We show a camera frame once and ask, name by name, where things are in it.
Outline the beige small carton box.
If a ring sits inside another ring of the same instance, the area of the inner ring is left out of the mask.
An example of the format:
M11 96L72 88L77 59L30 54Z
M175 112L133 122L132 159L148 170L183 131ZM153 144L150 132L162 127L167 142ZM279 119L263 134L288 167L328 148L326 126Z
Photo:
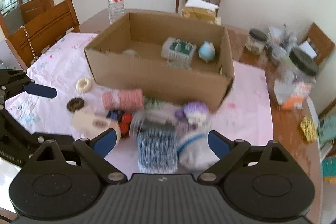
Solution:
M121 138L121 130L118 121L96 115L89 106L76 110L71 119L71 124L88 139L97 137L109 128L114 129L116 132L116 144L119 143Z

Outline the grey sock blue stripe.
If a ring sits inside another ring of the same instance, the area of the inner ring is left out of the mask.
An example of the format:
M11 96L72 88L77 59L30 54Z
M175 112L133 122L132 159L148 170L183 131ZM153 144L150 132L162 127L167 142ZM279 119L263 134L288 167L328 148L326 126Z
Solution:
M186 133L177 148L179 164L189 171L205 171L219 161L208 144L209 131L201 129Z

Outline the blue white round toy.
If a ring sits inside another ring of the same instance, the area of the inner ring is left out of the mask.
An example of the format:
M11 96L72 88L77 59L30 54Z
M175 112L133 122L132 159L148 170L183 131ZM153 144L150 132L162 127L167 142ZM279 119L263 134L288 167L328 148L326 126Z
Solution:
M198 56L206 63L213 61L215 53L216 51L213 43L208 41L204 41L198 50Z

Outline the cotton swab plastic box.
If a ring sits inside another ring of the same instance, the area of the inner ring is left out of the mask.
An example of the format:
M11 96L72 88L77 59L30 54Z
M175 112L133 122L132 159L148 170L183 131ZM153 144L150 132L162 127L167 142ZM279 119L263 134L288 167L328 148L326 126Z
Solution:
M169 37L161 48L161 57L185 65L192 63L197 46L182 39Z

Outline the black toy red buttons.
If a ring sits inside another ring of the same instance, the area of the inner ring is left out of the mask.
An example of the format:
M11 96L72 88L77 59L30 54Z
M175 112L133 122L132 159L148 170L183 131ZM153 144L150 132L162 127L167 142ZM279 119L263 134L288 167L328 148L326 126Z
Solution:
M133 115L130 112L123 110L109 110L106 116L107 118L118 121L118 125L121 130L121 137L127 139L130 133L130 124L133 119Z

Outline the purple white crochet doll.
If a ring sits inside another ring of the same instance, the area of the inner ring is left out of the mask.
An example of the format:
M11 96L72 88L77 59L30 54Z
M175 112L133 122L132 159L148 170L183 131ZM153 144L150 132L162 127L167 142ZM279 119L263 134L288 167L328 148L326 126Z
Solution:
M193 101L184 104L180 109L175 111L175 117L179 121L187 121L189 125L202 127L208 122L208 106L201 101Z

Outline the wooden chair left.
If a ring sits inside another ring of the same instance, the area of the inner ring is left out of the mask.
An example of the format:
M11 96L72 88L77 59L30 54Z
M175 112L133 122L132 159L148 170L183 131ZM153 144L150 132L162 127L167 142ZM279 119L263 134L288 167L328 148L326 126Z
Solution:
M72 0L64 0L21 26L6 43L21 68L26 70L67 31L78 26Z

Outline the pink white knitted roll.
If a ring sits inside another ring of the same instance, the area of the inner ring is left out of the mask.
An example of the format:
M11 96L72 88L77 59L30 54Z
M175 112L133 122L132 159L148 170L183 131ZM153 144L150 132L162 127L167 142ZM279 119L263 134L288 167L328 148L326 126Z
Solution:
M101 99L109 110L141 110L145 105L141 89L108 91L102 94Z

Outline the yellow crochet coaster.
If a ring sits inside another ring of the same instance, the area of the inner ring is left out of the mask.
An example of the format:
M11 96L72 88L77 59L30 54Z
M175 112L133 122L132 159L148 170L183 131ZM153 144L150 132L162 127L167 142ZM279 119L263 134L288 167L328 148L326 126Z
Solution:
M317 141L318 133L317 127L315 126L312 119L307 116L304 116L300 122L300 128L307 142Z

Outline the large clear jar black lid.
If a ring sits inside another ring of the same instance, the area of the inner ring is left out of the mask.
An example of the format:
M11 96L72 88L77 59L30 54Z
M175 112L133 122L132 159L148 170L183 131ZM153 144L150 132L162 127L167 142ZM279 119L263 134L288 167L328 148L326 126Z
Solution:
M298 109L310 95L318 71L318 65L307 53L294 48L270 77L269 94L280 109Z

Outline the brown cardboard box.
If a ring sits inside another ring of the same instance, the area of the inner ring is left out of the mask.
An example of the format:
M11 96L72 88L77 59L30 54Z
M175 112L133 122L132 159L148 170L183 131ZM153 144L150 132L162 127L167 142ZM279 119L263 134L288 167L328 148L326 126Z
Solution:
M215 47L214 61L197 55L189 68L161 56L167 38L200 47ZM141 89L143 95L174 104L202 101L215 112L234 82L230 39L224 26L179 15L128 12L101 32L84 49L97 84L113 89Z

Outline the teal booklet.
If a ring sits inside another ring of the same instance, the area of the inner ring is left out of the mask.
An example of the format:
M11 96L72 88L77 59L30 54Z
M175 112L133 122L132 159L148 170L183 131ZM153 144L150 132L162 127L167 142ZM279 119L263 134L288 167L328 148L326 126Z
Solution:
M323 118L318 124L319 142L324 144L332 141L336 137L336 116L332 115Z

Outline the small jar black lid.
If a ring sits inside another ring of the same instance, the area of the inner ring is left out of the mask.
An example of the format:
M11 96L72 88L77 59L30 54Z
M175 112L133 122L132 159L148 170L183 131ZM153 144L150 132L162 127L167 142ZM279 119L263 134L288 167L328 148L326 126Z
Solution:
M259 29L251 28L245 42L245 47L253 54L261 55L268 41L268 36Z

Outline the pen holder with pens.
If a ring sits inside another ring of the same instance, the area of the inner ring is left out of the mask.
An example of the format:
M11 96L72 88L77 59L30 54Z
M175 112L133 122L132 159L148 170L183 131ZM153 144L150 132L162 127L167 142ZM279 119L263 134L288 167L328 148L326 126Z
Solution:
M265 46L266 56L274 65L279 65L280 61L297 46L297 42L295 33L286 24L281 28L269 26Z

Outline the wooden chair right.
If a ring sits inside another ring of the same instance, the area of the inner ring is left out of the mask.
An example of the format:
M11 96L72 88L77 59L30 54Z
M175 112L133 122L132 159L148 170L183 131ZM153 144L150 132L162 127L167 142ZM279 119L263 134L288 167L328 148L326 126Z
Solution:
M299 47L321 65L335 50L335 43L313 22Z

